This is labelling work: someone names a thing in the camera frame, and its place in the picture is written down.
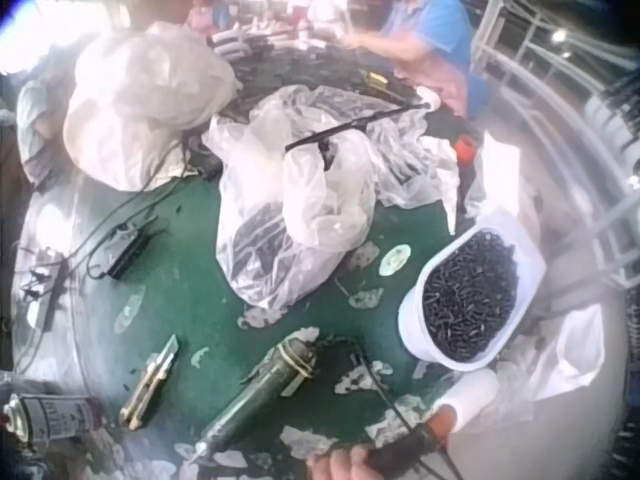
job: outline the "person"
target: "person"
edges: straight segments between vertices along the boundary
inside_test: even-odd
[[[203,37],[231,28],[229,5],[224,0],[194,0],[187,26]]]
[[[367,449],[358,445],[347,453],[335,450],[329,456],[307,460],[311,480],[383,480],[365,464]]]
[[[341,41],[389,59],[399,77],[434,90],[466,117],[471,39],[460,0],[395,0],[382,31],[349,33]]]

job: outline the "green table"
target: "green table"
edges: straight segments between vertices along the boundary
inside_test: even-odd
[[[74,171],[71,177],[33,198],[22,235],[23,246],[37,248],[36,224],[45,205],[55,206],[68,219],[73,244],[77,245],[108,212],[128,198],[129,194],[116,192],[80,172]],[[136,199],[109,226],[157,198],[166,188]],[[380,248],[376,261],[353,272],[343,262],[332,278],[289,308],[280,321],[259,330],[238,327],[238,318],[249,307],[231,290],[215,259],[219,209],[217,183],[186,179],[154,211],[160,217],[157,227],[165,228],[166,233],[151,241],[121,281],[108,277],[94,281],[86,277],[84,266],[79,268],[67,281],[68,289],[60,299],[63,308],[56,310],[52,332],[47,334],[50,337],[45,336],[31,367],[37,371],[38,364],[69,355],[54,344],[57,338],[68,337],[71,332],[86,388],[104,402],[107,421],[113,424],[130,395],[127,390],[134,388],[149,355],[159,352],[175,333],[180,342],[178,360],[148,425],[133,434],[110,429],[124,446],[128,459],[168,460],[179,466],[182,459],[174,451],[174,444],[193,445],[202,429],[241,390],[240,380],[267,350],[306,326],[320,328],[321,336],[347,335],[357,339],[372,360],[382,360],[393,367],[394,374],[387,384],[394,393],[424,394],[429,390],[433,379],[411,379],[416,359],[401,343],[397,311],[425,262],[450,241],[440,203],[409,211],[377,205],[368,236]],[[96,235],[94,242],[100,236],[101,233]],[[399,244],[411,246],[410,261],[395,275],[380,277],[382,257]],[[31,261],[28,254],[21,252],[17,270],[27,268]],[[352,308],[334,277],[351,294],[383,288],[379,305],[370,310]],[[16,295],[21,283],[18,280],[14,282]],[[139,310],[126,331],[117,335],[114,323],[127,305],[135,313],[135,305],[128,302],[136,295],[141,297]],[[17,320],[14,350],[24,345],[27,331],[21,323],[24,318],[18,315]],[[197,369],[190,359],[204,347],[209,351]],[[252,452],[269,452],[275,461],[269,472],[251,464],[249,474],[283,478],[293,472],[295,478],[299,477],[303,462],[292,459],[278,439],[284,425],[312,429],[348,444],[366,440],[364,427],[381,417],[385,406],[375,392],[334,394],[335,383],[352,368],[347,352],[338,349],[331,358],[321,360],[317,378],[305,382],[292,398],[280,399],[265,411],[259,425],[238,445],[245,457]],[[69,378],[58,380],[63,388],[65,382],[70,382]],[[68,389],[78,391],[77,385],[69,385]]]

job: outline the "white bucket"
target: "white bucket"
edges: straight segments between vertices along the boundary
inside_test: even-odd
[[[514,245],[513,259],[518,270],[516,303],[502,330],[484,352],[467,363],[444,355],[431,340],[424,320],[422,291],[431,271],[480,230],[499,235],[505,245]],[[416,286],[409,290],[398,312],[400,337],[413,355],[426,362],[438,362],[452,370],[470,372],[487,366],[500,353],[513,334],[538,290],[547,265],[524,227],[509,212],[496,208],[479,218],[476,225],[433,257],[422,269]]]

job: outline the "hand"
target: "hand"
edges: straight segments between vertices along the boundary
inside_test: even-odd
[[[345,33],[340,37],[340,43],[344,48],[349,50],[362,47],[364,44],[364,35],[360,33]]]
[[[336,450],[326,457],[311,457],[307,460],[311,480],[384,480],[382,476],[364,463],[367,449],[354,447],[349,455]]]

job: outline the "black handle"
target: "black handle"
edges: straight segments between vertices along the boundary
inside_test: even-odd
[[[421,424],[395,442],[371,450],[365,463],[385,480],[394,480],[404,476],[423,455],[434,452],[437,448],[437,443]]]

